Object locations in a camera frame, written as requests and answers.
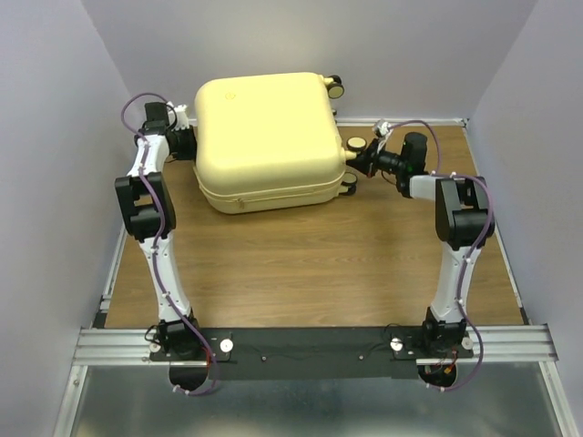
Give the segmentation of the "cream yellow suitcase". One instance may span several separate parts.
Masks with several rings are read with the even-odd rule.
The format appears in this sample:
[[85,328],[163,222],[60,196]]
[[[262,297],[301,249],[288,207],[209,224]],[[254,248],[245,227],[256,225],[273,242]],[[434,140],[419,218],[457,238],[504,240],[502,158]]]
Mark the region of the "cream yellow suitcase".
[[236,215],[326,203],[356,190],[332,100],[342,80],[312,72],[213,79],[194,99],[199,189]]

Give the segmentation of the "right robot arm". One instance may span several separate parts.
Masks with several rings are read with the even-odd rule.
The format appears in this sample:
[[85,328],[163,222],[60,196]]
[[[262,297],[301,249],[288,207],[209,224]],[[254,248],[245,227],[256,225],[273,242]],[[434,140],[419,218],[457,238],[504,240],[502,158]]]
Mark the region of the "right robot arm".
[[434,203],[435,233],[442,243],[442,261],[435,296],[418,338],[421,350],[437,357],[462,346],[466,329],[471,325],[466,301],[473,270],[495,230],[491,196],[480,177],[427,171],[425,135],[407,133],[398,154],[384,148],[386,139],[386,135],[378,135],[361,147],[349,140],[347,147],[356,158],[347,165],[369,178],[379,172],[391,174],[403,197]]

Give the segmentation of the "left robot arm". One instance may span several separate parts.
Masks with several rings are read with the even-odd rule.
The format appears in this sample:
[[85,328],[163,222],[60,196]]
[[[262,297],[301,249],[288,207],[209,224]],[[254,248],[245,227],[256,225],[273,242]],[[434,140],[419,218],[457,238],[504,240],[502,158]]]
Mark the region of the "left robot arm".
[[151,96],[139,128],[126,119],[129,105],[122,108],[121,121],[133,134],[136,155],[126,176],[115,180],[115,191],[126,232],[138,242],[156,293],[158,323],[146,336],[151,353],[159,360],[193,361],[203,352],[202,338],[194,331],[198,322],[175,260],[177,219],[163,168],[170,158],[193,159],[197,142],[187,107]]

